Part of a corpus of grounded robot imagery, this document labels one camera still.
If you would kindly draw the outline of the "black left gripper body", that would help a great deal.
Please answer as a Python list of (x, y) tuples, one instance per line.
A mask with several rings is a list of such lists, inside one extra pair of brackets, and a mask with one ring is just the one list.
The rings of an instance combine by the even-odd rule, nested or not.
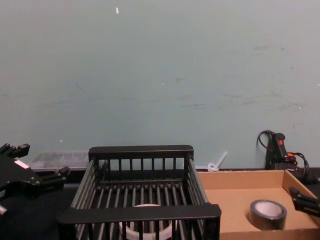
[(41, 192), (40, 177), (25, 163), (0, 155), (0, 199), (12, 196), (35, 197)]

